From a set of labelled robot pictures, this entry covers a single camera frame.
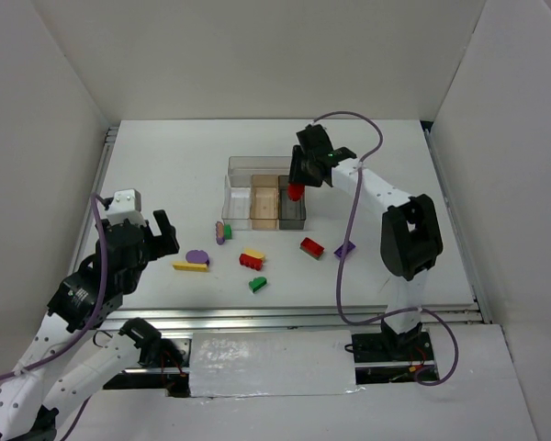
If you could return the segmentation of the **red rounded lego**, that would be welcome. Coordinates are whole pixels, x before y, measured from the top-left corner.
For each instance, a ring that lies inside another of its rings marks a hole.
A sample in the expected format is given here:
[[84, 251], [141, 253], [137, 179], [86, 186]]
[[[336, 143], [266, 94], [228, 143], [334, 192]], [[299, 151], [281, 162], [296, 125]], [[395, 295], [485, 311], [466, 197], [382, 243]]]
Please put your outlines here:
[[287, 196], [291, 201], [300, 201], [305, 193], [305, 186], [298, 183], [289, 183], [287, 186]]

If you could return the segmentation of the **red green lego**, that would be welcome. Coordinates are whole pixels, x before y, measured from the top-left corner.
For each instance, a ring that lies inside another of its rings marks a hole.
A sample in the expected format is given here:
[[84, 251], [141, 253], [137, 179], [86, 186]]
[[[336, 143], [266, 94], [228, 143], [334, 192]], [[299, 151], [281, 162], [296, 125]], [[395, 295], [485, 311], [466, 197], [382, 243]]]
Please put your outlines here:
[[305, 237], [301, 241], [299, 245], [299, 249], [316, 260], [320, 260], [320, 258], [323, 256], [325, 251], [322, 245], [313, 241], [309, 237]]

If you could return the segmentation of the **yellow lego brick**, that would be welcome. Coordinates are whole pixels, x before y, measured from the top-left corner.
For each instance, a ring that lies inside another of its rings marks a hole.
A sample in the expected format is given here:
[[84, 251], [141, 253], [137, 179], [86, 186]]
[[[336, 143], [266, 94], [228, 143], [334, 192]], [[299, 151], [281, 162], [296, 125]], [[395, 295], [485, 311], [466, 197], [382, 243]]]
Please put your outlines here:
[[259, 259], [261, 261], [265, 260], [265, 253], [263, 253], [263, 252], [260, 252], [260, 251], [257, 251], [257, 250], [251, 249], [251, 248], [244, 248], [243, 252], [245, 254], [249, 255], [250, 257]]

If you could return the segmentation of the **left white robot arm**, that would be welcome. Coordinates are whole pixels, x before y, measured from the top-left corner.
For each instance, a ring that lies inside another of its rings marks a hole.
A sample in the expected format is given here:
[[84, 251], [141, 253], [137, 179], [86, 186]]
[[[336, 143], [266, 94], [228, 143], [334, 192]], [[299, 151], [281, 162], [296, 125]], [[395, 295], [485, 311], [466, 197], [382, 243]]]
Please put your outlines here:
[[180, 350], [149, 322], [133, 318], [97, 353], [71, 372], [65, 369], [81, 345], [96, 335], [150, 262], [177, 254], [174, 226], [164, 210], [153, 216], [160, 229], [129, 217], [98, 220], [93, 254], [66, 277], [24, 355], [0, 376], [0, 440], [52, 440], [70, 413], [121, 370], [181, 368]]

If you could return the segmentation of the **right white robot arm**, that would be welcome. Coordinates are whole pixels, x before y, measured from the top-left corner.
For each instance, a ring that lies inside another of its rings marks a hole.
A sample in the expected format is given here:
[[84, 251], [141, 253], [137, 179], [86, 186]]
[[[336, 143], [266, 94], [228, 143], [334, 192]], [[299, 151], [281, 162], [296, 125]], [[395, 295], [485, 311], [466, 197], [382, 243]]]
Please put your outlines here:
[[328, 185], [354, 198], [347, 233], [360, 207], [378, 220], [379, 255], [396, 289], [386, 312], [377, 318], [379, 346], [390, 356], [409, 352], [421, 338], [421, 296], [428, 273], [444, 250], [433, 200], [392, 186], [365, 166], [364, 157], [346, 147], [334, 148], [320, 124], [308, 125], [297, 138], [288, 174], [289, 198], [299, 198], [306, 187]]

